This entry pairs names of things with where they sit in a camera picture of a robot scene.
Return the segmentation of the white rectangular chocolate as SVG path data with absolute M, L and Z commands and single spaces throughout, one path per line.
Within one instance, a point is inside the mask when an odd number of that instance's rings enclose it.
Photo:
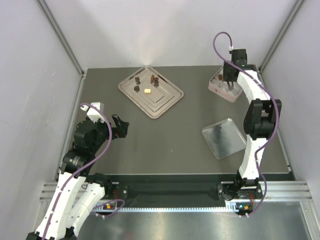
M 144 90 L 144 93 L 145 93 L 145 94 L 150 94 L 150 93 L 151 93 L 151 89 L 148 89 L 148 88 L 145 89 L 145 90 Z

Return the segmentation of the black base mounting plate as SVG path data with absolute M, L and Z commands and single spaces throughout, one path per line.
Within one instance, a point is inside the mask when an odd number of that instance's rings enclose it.
M 92 174 L 88 183 L 105 187 L 105 196 L 125 201 L 126 208 L 220 207 L 224 201 L 258 200 L 260 191 L 237 194 L 234 174 Z

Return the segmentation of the pink chocolate tin box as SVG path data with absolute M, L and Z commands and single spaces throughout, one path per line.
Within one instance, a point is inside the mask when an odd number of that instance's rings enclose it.
M 233 90 L 229 91 L 227 82 L 223 81 L 223 76 L 222 80 L 219 80 L 218 75 L 223 75 L 223 67 L 221 67 L 209 80 L 208 89 L 223 99 L 234 103 L 243 93 L 243 89 L 237 82 L 235 82 Z

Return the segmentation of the silver tin lid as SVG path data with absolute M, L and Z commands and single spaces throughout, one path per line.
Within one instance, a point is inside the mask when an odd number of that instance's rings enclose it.
M 246 148 L 246 139 L 231 118 L 203 127 L 201 133 L 218 160 Z

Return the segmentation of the silver metal tray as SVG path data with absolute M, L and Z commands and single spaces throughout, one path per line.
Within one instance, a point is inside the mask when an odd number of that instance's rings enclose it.
M 118 84 L 118 89 L 151 119 L 157 119 L 184 97 L 184 92 L 151 66 Z

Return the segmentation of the aluminium frame rail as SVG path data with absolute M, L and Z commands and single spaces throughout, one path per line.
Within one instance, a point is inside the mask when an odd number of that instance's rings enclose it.
M 95 212 L 249 212 L 259 202 L 310 202 L 305 182 L 269 181 L 235 190 L 231 182 L 85 182 L 75 194 L 96 198 Z

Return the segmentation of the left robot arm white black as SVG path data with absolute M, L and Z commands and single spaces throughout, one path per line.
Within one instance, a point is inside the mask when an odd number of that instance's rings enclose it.
M 115 215 L 125 205 L 118 198 L 112 179 L 104 174 L 90 174 L 91 167 L 107 152 L 111 141 L 125 138 L 129 122 L 112 115 L 115 126 L 104 115 L 101 102 L 82 103 L 86 113 L 73 134 L 71 149 L 64 155 L 58 174 L 55 192 L 43 220 L 28 240 L 75 240 L 89 215 L 106 218 L 98 213 L 103 207 L 99 201 L 109 198 L 105 204 Z

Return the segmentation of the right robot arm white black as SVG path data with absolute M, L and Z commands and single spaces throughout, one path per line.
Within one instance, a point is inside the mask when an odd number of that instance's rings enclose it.
M 223 80 L 232 89 L 238 84 L 249 103 L 243 129 L 246 134 L 246 147 L 233 184 L 233 192 L 239 198 L 260 191 L 259 168 L 268 141 L 278 130 L 282 102 L 268 93 L 258 78 L 255 67 L 248 64 L 245 49 L 229 51 L 231 60 L 223 63 Z

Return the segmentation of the metal tongs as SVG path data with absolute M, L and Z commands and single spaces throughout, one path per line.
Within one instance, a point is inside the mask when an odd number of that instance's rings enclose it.
M 228 90 L 232 91 L 234 89 L 234 81 L 233 80 L 228 80 L 227 82 Z

